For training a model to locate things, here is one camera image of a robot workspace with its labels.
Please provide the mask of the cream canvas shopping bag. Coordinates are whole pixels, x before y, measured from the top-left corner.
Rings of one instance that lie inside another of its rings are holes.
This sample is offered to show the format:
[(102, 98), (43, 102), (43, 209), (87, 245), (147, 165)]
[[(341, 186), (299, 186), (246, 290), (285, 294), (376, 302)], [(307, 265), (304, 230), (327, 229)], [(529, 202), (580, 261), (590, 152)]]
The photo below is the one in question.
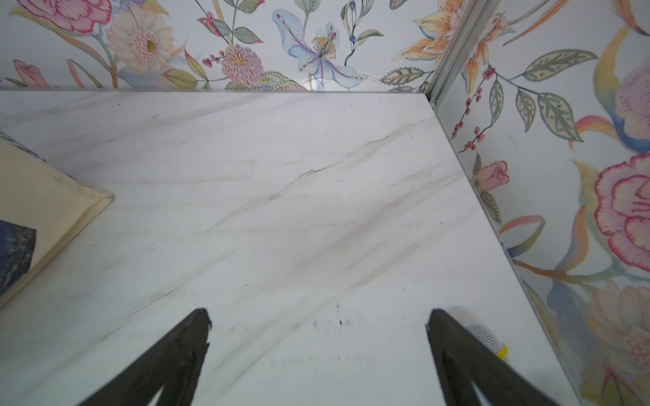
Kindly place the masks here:
[(1, 304), (113, 200), (1, 133)]

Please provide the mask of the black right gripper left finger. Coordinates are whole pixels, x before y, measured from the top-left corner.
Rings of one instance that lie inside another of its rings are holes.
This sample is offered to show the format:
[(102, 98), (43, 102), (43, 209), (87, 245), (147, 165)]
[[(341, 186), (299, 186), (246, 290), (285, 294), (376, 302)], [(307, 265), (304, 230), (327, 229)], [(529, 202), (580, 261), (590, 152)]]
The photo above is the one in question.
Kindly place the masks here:
[(190, 405), (212, 322), (205, 308), (192, 311), (83, 405)]

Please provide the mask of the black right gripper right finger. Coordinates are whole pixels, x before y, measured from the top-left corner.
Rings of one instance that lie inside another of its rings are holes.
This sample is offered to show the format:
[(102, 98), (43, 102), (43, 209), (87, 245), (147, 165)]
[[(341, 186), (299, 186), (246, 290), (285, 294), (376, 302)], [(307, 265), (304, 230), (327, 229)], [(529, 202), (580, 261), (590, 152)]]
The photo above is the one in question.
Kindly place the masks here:
[(445, 404), (555, 404), (480, 343), (448, 312), (432, 310), (427, 335)]

